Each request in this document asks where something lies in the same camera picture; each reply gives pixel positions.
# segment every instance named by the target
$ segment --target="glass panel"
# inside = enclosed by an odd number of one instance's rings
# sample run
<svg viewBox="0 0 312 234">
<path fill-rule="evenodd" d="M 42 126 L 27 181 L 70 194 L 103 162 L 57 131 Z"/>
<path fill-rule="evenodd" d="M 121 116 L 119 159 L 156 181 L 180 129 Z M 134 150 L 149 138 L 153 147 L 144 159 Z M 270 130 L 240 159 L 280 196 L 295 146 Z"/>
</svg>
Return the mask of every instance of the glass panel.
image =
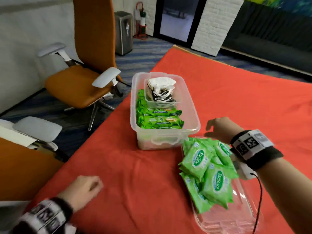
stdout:
<svg viewBox="0 0 312 234">
<path fill-rule="evenodd" d="M 187 41 L 199 0 L 165 0 L 160 33 Z"/>
</svg>

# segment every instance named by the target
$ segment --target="chair armrest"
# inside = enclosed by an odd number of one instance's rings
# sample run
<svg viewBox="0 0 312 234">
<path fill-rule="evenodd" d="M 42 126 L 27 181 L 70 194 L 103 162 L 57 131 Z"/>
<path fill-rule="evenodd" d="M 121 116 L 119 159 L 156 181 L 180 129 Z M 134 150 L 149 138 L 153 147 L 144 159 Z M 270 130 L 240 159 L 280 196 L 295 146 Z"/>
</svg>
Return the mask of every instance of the chair armrest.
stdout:
<svg viewBox="0 0 312 234">
<path fill-rule="evenodd" d="M 62 127 L 40 118 L 25 117 L 13 125 L 13 129 L 48 143 L 55 140 L 62 130 Z"/>
<path fill-rule="evenodd" d="M 98 88 L 104 88 L 109 82 L 113 81 L 113 85 L 116 85 L 118 81 L 115 79 L 121 71 L 115 67 L 110 67 L 102 74 L 100 74 L 95 81 L 93 81 L 92 86 Z"/>
<path fill-rule="evenodd" d="M 64 43 L 52 43 L 48 46 L 41 48 L 37 52 L 37 56 L 43 57 L 43 56 L 47 56 L 50 54 L 54 54 L 54 53 L 57 53 L 59 50 L 64 49 L 65 47 L 66 47 L 66 45 Z"/>
</svg>

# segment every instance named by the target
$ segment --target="white face mask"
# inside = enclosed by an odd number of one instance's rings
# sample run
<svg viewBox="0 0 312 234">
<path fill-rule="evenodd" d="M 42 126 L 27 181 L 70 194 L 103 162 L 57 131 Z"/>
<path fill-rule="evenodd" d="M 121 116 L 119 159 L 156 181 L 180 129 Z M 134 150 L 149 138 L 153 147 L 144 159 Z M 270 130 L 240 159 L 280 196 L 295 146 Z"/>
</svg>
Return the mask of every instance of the white face mask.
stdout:
<svg viewBox="0 0 312 234">
<path fill-rule="evenodd" d="M 148 88 L 151 90 L 150 98 L 156 102 L 175 102 L 172 98 L 175 80 L 169 77 L 152 78 L 147 82 Z"/>
</svg>

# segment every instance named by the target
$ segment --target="person's left hand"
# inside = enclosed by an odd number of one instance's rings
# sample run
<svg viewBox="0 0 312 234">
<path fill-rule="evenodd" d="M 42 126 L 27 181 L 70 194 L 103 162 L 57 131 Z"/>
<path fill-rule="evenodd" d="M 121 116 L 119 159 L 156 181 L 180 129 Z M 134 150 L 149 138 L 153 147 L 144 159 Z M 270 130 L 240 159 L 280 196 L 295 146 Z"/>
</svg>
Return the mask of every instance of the person's left hand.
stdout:
<svg viewBox="0 0 312 234">
<path fill-rule="evenodd" d="M 99 177 L 79 176 L 57 197 L 65 200 L 76 212 L 98 195 L 103 187 Z"/>
</svg>

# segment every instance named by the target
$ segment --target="red tablecloth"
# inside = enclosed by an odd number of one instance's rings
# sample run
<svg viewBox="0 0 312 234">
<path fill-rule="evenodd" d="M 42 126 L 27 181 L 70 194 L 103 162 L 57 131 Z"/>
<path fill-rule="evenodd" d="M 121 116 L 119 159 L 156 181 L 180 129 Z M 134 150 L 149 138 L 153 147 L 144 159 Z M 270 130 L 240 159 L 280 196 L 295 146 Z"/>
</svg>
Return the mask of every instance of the red tablecloth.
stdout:
<svg viewBox="0 0 312 234">
<path fill-rule="evenodd" d="M 260 129 L 291 164 L 312 178 L 312 85 L 234 68 L 172 48 L 153 71 L 184 78 L 205 132 L 208 119 L 228 116 Z M 55 196 L 79 175 L 105 188 L 72 222 L 86 233 L 202 233 L 179 177 L 180 149 L 141 151 L 130 127 L 130 96 L 103 122 L 36 196 Z M 258 202 L 256 179 L 244 182 Z M 262 233 L 292 233 L 265 192 Z"/>
</svg>

